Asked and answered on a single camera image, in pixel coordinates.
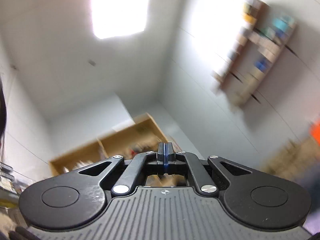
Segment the silver screw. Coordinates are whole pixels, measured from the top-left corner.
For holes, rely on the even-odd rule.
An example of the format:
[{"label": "silver screw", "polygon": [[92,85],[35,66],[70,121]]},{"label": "silver screw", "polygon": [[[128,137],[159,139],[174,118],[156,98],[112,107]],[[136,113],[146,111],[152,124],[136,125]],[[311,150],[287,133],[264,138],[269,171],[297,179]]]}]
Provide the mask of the silver screw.
[{"label": "silver screw", "polygon": [[123,194],[129,191],[129,187],[126,185],[117,185],[113,187],[113,191],[118,194]]},{"label": "silver screw", "polygon": [[216,190],[217,190],[217,187],[214,185],[204,185],[201,187],[201,191],[205,193],[212,193],[212,192],[215,192]]}]

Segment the round pad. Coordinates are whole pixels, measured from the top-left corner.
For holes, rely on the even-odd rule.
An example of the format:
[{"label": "round pad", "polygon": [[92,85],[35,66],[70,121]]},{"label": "round pad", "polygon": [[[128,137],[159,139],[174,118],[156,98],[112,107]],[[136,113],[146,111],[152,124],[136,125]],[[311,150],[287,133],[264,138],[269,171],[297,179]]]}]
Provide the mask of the round pad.
[{"label": "round pad", "polygon": [[258,187],[251,192],[253,201],[265,207],[278,207],[288,200],[288,194],[278,187]]},{"label": "round pad", "polygon": [[67,207],[75,203],[79,198],[79,193],[71,187],[54,187],[42,194],[42,201],[56,208]]},{"label": "round pad", "polygon": [[24,219],[45,230],[82,226],[97,217],[107,205],[99,183],[101,177],[70,171],[31,185],[21,194]]}]

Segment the ribbed gray plate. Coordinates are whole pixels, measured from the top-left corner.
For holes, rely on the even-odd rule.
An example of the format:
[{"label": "ribbed gray plate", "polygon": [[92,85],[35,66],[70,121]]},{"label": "ribbed gray plate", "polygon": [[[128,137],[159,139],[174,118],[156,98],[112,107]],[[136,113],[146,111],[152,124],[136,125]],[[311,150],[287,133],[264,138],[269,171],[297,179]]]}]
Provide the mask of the ribbed gray plate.
[{"label": "ribbed gray plate", "polygon": [[305,240],[301,227],[261,232],[231,219],[215,198],[197,195],[192,187],[137,187],[127,197],[114,198],[106,212],[87,227],[70,232],[30,228],[42,240]]}]

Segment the wooden shelf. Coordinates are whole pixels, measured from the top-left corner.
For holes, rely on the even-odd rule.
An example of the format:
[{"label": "wooden shelf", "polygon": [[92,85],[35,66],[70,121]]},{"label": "wooden shelf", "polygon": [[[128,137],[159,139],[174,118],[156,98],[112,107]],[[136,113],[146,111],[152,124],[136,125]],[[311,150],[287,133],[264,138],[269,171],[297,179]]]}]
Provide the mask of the wooden shelf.
[{"label": "wooden shelf", "polygon": [[[261,15],[261,13],[263,13],[267,8],[268,5],[265,4],[264,2],[260,1],[260,0],[255,0],[256,2],[258,2],[260,4],[259,8],[257,9],[257,13],[255,15],[254,20],[252,20],[252,22],[248,23],[249,28],[247,28],[247,32],[250,33],[252,32],[253,28],[256,25],[256,22],[259,18],[259,16]],[[217,88],[217,90],[220,90],[223,88],[223,85],[225,83],[225,80],[227,78],[227,76],[232,72],[232,70],[236,67],[236,64],[238,62],[239,56],[241,54],[241,52],[243,51],[244,47],[247,44],[248,41],[248,36],[249,34],[247,33],[246,36],[243,35],[239,35],[238,39],[237,39],[237,44],[238,46],[236,48],[234,48],[233,52],[235,53],[234,57],[232,59],[229,59],[229,62],[227,63],[227,69],[225,70],[225,73],[220,76],[217,73],[213,73],[213,77],[219,82],[219,86]]]},{"label": "wooden shelf", "polygon": [[291,28],[289,29],[286,39],[283,41],[282,45],[280,45],[278,48],[276,45],[268,44],[272,43],[272,41],[259,41],[259,39],[256,38],[251,38],[252,42],[257,44],[259,47],[258,51],[266,57],[271,64],[269,64],[268,68],[266,71],[262,72],[259,70],[256,66],[252,66],[250,71],[245,75],[245,80],[243,82],[241,90],[236,93],[235,97],[233,98],[233,104],[235,106],[241,106],[243,105],[249,98],[250,96],[255,92],[255,90],[259,87],[265,76],[269,73],[271,68],[273,67],[274,63],[278,59],[279,55],[283,51],[284,47],[286,46],[288,40],[292,36],[292,33],[296,27],[296,23],[294,23]]},{"label": "wooden shelf", "polygon": [[9,190],[0,188],[0,206],[16,207],[18,205],[19,195]]},{"label": "wooden shelf", "polygon": [[[121,154],[136,144],[145,142],[165,142],[168,140],[156,122],[149,114],[143,114],[133,119],[135,124],[121,131],[110,133],[82,147],[65,153],[49,162],[53,176],[63,174],[64,167],[71,171],[79,161],[93,163],[105,158]],[[158,143],[150,148],[157,151]]]}]

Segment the wall-mounted shelf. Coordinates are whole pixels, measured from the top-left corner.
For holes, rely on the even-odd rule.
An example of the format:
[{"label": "wall-mounted shelf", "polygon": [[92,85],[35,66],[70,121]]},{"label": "wall-mounted shelf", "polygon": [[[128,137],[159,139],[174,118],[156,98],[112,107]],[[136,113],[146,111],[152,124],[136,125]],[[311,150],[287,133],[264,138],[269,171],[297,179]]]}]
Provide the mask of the wall-mounted shelf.
[{"label": "wall-mounted shelf", "polygon": [[288,25],[287,32],[285,33],[285,38],[283,40],[279,40],[278,44],[270,40],[268,37],[262,36],[256,32],[253,32],[250,35],[250,41],[259,46],[258,51],[263,55],[265,59],[267,59],[268,64],[266,64],[265,66],[263,64],[260,64],[261,67],[259,65],[253,65],[250,68],[250,70],[244,76],[245,79],[243,80],[243,85],[241,89],[235,94],[232,100],[234,105],[243,105],[255,92],[255,90],[261,84],[262,80],[271,70],[279,55],[283,51],[295,27],[296,22],[291,22]]},{"label": "wall-mounted shelf", "polygon": [[222,89],[228,74],[230,74],[232,72],[232,69],[235,67],[238,56],[246,46],[248,37],[250,36],[253,28],[257,23],[258,16],[261,14],[260,12],[266,6],[267,5],[260,0],[247,0],[245,2],[243,11],[244,24],[236,38],[235,46],[228,54],[228,59],[226,60],[226,69],[222,75],[219,75],[217,73],[213,73],[212,75],[219,82],[219,86],[217,88],[218,90]]}]

